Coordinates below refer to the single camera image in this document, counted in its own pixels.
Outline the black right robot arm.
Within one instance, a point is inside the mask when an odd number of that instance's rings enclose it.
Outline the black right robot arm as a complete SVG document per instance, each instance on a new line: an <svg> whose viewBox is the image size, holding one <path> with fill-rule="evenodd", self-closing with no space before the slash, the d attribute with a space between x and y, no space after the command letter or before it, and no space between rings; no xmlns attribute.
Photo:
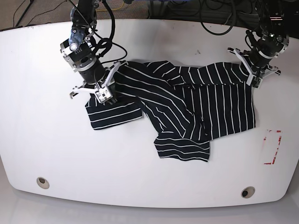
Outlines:
<svg viewBox="0 0 299 224"><path fill-rule="evenodd" d="M97 33L97 12L102 3L111 18L111 32L108 38L100 37ZM70 13L72 21L70 37L61 43L60 52L64 60L83 78L81 86L75 86L70 97L79 93L89 93L95 97L96 102L113 104L117 101L114 74L119 69L123 58L113 59L112 67L104 67L100 58L105 56L112 46L118 46L113 42L115 35L115 17L112 9L105 0L80 0L73 5Z"/></svg>

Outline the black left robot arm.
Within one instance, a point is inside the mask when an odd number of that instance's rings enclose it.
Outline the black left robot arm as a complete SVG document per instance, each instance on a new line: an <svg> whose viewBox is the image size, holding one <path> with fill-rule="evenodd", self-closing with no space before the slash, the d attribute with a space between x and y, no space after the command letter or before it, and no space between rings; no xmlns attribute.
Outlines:
<svg viewBox="0 0 299 224"><path fill-rule="evenodd" d="M273 58L285 52L289 46L289 35L285 29L284 8L281 0L257 0L256 12L259 18L257 28L246 31L251 50L241 52L228 48L242 62L241 71L248 73L246 84L259 88L262 80L273 74L280 75L276 66L269 65Z"/></svg>

